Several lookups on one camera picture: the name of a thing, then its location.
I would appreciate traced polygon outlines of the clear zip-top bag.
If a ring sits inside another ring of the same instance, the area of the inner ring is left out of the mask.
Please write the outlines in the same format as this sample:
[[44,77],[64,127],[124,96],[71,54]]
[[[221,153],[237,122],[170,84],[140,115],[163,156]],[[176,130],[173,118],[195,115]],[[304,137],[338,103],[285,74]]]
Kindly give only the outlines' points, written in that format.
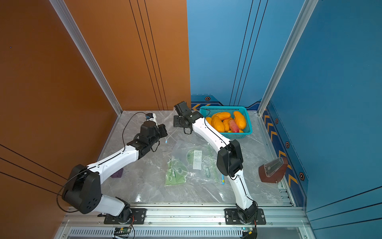
[[165,144],[167,146],[175,146],[176,143],[182,139],[183,130],[180,127],[174,127],[174,116],[177,116],[175,110],[165,111],[162,123],[165,124],[167,136],[165,137]]

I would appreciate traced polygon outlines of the red pink mango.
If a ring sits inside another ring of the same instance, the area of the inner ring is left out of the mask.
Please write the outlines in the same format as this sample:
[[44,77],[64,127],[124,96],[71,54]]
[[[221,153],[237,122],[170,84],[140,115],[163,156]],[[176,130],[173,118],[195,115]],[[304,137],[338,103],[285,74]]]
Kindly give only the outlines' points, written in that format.
[[230,127],[230,131],[232,132],[232,133],[239,133],[240,132],[240,128],[238,127],[238,125],[236,124],[236,122],[235,122],[235,120],[230,120],[229,122],[228,122],[228,124],[229,124],[229,127]]

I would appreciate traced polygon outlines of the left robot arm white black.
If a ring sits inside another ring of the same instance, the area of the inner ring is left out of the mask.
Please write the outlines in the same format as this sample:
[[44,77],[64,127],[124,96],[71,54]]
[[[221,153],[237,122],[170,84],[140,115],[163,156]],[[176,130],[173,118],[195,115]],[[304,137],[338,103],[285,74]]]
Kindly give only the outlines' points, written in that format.
[[117,171],[153,151],[153,145],[160,143],[160,139],[167,135],[164,124],[145,121],[141,125],[140,133],[118,152],[87,166],[75,166],[63,186],[62,199],[82,214],[99,212],[128,220],[131,214],[130,204],[104,195],[101,185]]

